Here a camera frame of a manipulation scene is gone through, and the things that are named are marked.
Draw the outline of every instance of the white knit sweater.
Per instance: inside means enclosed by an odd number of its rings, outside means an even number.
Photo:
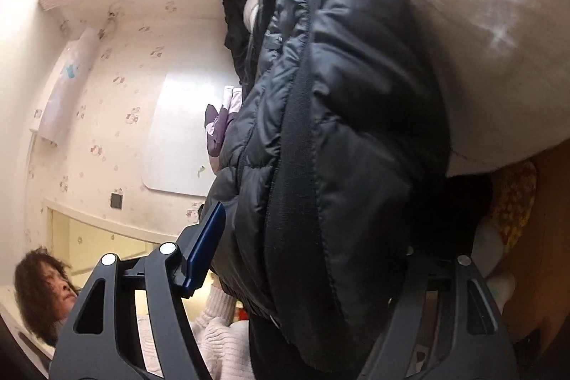
[[[235,299],[212,286],[206,309],[190,327],[213,380],[255,380],[249,353],[249,323],[232,323]],[[162,376],[148,316],[138,316],[146,369]]]

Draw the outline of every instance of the black puffer jacket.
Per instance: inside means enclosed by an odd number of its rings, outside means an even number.
[[[226,207],[213,269],[304,362],[354,368],[450,151],[410,4],[262,0],[248,64],[204,208]]]

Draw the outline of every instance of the screw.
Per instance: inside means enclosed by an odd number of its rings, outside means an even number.
[[[106,254],[104,257],[101,258],[101,262],[105,266],[110,266],[117,260],[117,257],[113,253]]]
[[[471,258],[469,258],[466,255],[460,255],[457,257],[457,262],[461,265],[461,266],[470,266],[471,265]]]
[[[160,252],[163,255],[171,255],[176,250],[176,244],[172,242],[166,242],[160,245]]]

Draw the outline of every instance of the whiteboard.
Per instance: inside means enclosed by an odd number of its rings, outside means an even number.
[[[193,20],[186,48],[162,86],[144,155],[142,181],[153,190],[206,196],[215,179],[206,149],[204,112],[219,111],[224,86],[238,86],[220,20]]]

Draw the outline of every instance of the jacket sleeve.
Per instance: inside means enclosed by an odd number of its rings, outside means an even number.
[[[408,0],[308,0],[315,186],[333,293],[370,347],[449,128]]]

